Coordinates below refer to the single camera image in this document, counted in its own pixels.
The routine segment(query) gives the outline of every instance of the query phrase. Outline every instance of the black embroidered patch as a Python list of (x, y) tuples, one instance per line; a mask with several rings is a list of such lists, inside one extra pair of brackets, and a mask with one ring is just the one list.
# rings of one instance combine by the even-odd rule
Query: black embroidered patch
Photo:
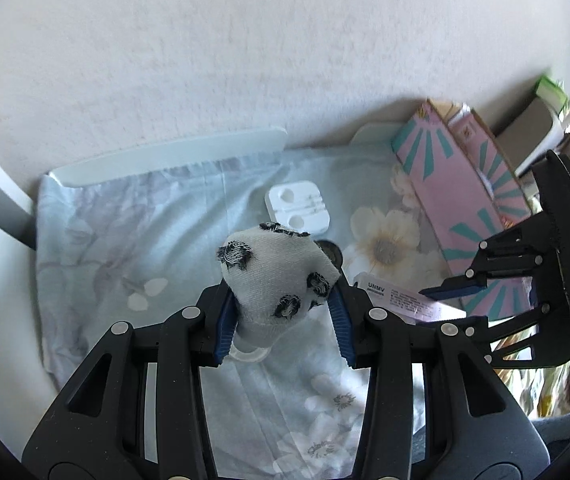
[(307, 277), (307, 288), (311, 288), (321, 298), (326, 298), (329, 294), (329, 283), (318, 272), (312, 272)]
[(252, 248), (243, 242), (234, 240), (226, 243), (216, 251), (219, 262), (225, 263), (227, 268), (238, 267), (247, 269), (247, 263), (252, 259)]
[(294, 294), (285, 294), (279, 300), (279, 304), (274, 311), (274, 317), (286, 317), (292, 319), (300, 308), (300, 298)]
[(307, 232), (297, 233), (296, 231), (294, 231), (292, 229), (288, 229), (286, 227), (283, 227), (278, 222), (263, 222), (261, 224), (258, 224), (258, 227), (260, 227), (263, 231), (272, 231), (273, 233), (282, 233), (282, 234), (287, 235), (287, 236), (297, 236), (299, 238), (304, 238), (304, 237), (309, 236), (309, 233), (307, 233)]

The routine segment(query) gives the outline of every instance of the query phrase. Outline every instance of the silver screw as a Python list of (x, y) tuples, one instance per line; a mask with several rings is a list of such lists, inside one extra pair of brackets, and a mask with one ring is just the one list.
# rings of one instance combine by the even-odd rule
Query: silver screw
[(370, 309), (369, 317), (376, 321), (382, 321), (387, 317), (387, 311), (384, 308), (375, 307)]
[(129, 325), (125, 321), (117, 321), (110, 329), (114, 335), (121, 335), (127, 332)]
[(458, 327), (452, 323), (443, 323), (440, 326), (440, 331), (445, 335), (456, 335), (458, 333)]
[(182, 309), (181, 314), (183, 317), (185, 317), (185, 319), (194, 319), (195, 317), (199, 317), (201, 315), (201, 309), (197, 306), (186, 306), (184, 309)]

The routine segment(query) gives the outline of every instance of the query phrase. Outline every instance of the white plastic object with holes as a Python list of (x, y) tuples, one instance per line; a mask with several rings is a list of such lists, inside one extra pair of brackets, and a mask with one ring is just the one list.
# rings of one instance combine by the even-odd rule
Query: white plastic object with holes
[(329, 228), (329, 213), (318, 186), (308, 180), (278, 184), (265, 193), (273, 222), (302, 233), (319, 235)]

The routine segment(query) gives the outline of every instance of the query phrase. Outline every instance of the white sock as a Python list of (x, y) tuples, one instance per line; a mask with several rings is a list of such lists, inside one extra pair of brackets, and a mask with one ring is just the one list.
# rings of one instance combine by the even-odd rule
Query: white sock
[(309, 234), (275, 222), (230, 235), (217, 257), (236, 296), (236, 333), (259, 348), (269, 348), (324, 302), (339, 276)]

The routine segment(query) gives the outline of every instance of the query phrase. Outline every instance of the beige textured wall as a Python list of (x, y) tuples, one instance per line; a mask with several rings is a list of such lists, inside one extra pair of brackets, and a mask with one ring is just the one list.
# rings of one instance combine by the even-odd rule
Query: beige textured wall
[(545, 71), (570, 93), (570, 0), (0, 0), (0, 164), (29, 188), (217, 130), (341, 142), (427, 95), (493, 123)]

